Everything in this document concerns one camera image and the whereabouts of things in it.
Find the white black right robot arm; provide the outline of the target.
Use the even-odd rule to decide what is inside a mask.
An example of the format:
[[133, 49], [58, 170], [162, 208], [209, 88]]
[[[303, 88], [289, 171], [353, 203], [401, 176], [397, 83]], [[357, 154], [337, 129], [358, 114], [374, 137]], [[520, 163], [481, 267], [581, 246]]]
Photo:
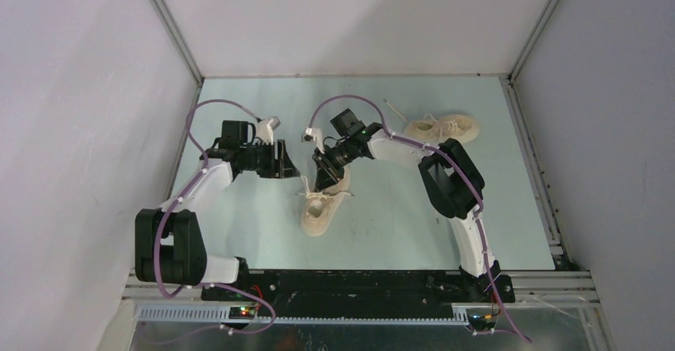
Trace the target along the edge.
[[349, 192], [352, 162], [394, 162], [418, 172], [431, 206], [448, 219], [458, 244], [459, 269], [467, 274], [462, 281], [466, 297], [482, 302], [491, 296], [497, 260], [481, 222], [485, 181], [463, 147], [478, 137], [478, 121], [468, 115], [427, 114], [408, 121], [397, 134], [385, 123], [365, 125], [345, 109], [331, 123], [339, 135], [332, 146], [324, 143], [321, 129], [308, 127], [305, 132], [305, 139], [316, 145], [312, 159], [317, 168], [314, 185], [306, 187], [307, 208], [321, 210], [319, 217], [303, 217], [307, 231], [312, 236], [325, 232]]

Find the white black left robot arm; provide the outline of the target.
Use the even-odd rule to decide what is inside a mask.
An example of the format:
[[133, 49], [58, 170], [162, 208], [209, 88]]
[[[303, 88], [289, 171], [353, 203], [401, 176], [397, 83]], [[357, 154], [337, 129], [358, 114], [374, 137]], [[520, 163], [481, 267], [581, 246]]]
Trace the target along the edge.
[[156, 209], [135, 218], [135, 275], [143, 282], [183, 286], [220, 283], [232, 300], [250, 294], [251, 278], [240, 268], [244, 259], [210, 255], [198, 217], [213, 199], [243, 172], [261, 178], [297, 177], [286, 143], [274, 137], [280, 121], [272, 116], [257, 123], [225, 120], [214, 143], [202, 151], [193, 177]]

